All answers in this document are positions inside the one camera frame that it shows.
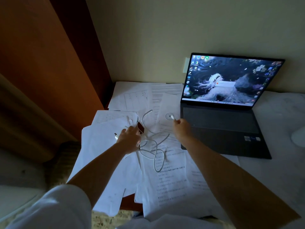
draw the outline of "white hair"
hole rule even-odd
[[[215,88],[215,83],[216,81],[222,81],[224,80],[223,77],[221,76],[221,74],[216,73],[214,75],[211,75],[211,77],[209,78],[209,80],[204,80],[202,83],[198,82],[199,84],[199,88],[200,87],[205,87],[205,88],[209,88],[209,90],[211,90],[212,88]]]

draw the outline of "laptop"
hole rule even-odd
[[[284,62],[192,53],[181,118],[197,139],[220,154],[272,159],[252,108]]]

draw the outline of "circle drawn on paper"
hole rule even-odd
[[[172,113],[167,113],[166,114],[166,119],[168,119],[169,121],[172,121],[173,119],[171,118],[171,115],[173,115]]]

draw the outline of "person's right arm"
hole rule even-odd
[[[252,175],[195,139],[186,120],[174,120],[173,127],[236,228],[280,228],[300,218]]]

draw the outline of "person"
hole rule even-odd
[[[291,222],[293,228],[301,225],[300,216],[283,200],[238,165],[195,139],[186,120],[174,120],[173,130],[236,228],[282,228]],[[7,228],[91,228],[92,208],[121,159],[138,149],[140,139],[137,128],[123,129],[116,144],[67,184],[47,192]],[[132,219],[119,228],[219,228],[219,225],[166,214],[153,222]]]

